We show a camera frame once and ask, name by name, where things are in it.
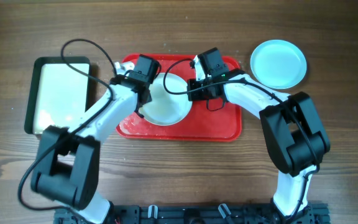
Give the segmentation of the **white plate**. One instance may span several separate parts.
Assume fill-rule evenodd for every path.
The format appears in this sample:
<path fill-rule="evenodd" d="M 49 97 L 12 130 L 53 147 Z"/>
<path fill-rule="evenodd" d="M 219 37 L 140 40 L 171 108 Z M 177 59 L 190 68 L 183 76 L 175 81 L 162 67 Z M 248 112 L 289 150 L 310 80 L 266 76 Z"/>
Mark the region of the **white plate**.
<path fill-rule="evenodd" d="M 183 120 L 191 110 L 187 95 L 169 94 L 163 87 L 164 73 L 159 73 L 149 86 L 152 101 L 144 104 L 139 113 L 148 122 L 158 126 L 170 126 Z"/>

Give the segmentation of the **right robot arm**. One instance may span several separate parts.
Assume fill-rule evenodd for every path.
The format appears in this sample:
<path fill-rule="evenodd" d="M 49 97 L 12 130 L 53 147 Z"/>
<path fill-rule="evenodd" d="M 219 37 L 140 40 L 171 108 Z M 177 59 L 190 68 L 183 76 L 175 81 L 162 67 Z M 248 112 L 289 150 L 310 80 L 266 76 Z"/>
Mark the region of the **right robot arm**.
<path fill-rule="evenodd" d="M 190 66 L 195 77 L 188 80 L 189 100 L 221 98 L 260 119 L 269 157 L 278 169 L 273 204 L 283 221 L 295 221 L 307 206 L 310 180 L 330 150 L 310 96 L 281 93 L 257 83 L 241 69 L 229 69 L 217 48 L 196 55 Z"/>

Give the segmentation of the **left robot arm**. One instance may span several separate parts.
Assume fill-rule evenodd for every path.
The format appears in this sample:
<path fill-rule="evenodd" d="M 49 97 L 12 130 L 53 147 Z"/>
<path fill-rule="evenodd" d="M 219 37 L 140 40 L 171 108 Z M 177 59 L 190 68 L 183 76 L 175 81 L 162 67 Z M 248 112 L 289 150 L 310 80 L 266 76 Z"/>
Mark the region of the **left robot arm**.
<path fill-rule="evenodd" d="M 117 223 L 114 205 L 96 190 L 101 146 L 124 118 L 151 102 L 149 86 L 159 70 L 146 55 L 134 68 L 124 63 L 107 92 L 70 128 L 49 126 L 42 133 L 26 176 L 33 192 L 59 203 L 59 223 Z"/>

